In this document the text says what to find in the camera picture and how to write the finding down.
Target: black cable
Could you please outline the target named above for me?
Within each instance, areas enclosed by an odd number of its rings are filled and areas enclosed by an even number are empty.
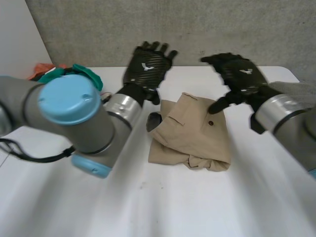
[[[14,156],[16,156],[16,157],[18,157],[20,159],[31,161],[31,162],[37,162],[37,163],[55,162],[55,161],[58,161],[58,160],[60,160],[62,158],[71,156],[71,154],[75,151],[75,148],[73,146],[71,146],[68,149],[65,149],[59,155],[51,156],[51,157],[45,157],[45,158],[35,158],[35,157],[32,157],[32,156],[28,155],[27,153],[25,153],[25,151],[21,148],[19,143],[17,143],[16,141],[13,141],[11,139],[6,139],[6,138],[0,138],[0,143],[4,143],[8,148],[11,149],[11,151],[7,151],[2,146],[0,146],[1,150],[5,151],[5,152],[7,152],[7,153],[9,153],[11,155],[14,155]]]
[[[104,100],[102,100],[102,104],[107,103],[111,98],[112,98],[112,95],[109,95],[107,98],[105,98]]]

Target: beige fabric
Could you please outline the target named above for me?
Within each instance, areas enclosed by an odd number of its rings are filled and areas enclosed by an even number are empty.
[[[230,139],[223,112],[210,115],[213,100],[182,93],[177,103],[162,100],[162,122],[150,135],[154,138],[148,161],[184,163],[188,168],[227,170],[231,164]]]

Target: gray wall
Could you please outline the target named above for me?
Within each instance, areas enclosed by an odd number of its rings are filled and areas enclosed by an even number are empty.
[[[143,40],[180,51],[175,65],[234,52],[316,76],[315,0],[26,0],[54,63],[125,66]]]

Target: table surface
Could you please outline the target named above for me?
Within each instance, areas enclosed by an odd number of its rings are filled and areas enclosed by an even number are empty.
[[[91,68],[104,90],[121,86],[123,67]],[[269,81],[297,82],[282,67],[261,67]],[[227,92],[211,67],[173,67],[162,99],[182,92],[217,99]],[[148,163],[151,138],[142,115],[106,179],[87,175],[69,158],[52,164],[0,153],[1,237],[297,237],[316,235],[316,182],[270,135],[249,128],[247,105],[225,109],[232,139],[226,172]],[[20,128],[7,137],[31,155],[69,146],[58,135]]]

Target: white wall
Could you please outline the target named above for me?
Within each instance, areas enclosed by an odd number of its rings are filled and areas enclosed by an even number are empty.
[[[36,63],[51,63],[24,0],[0,0],[0,75],[27,78]]]

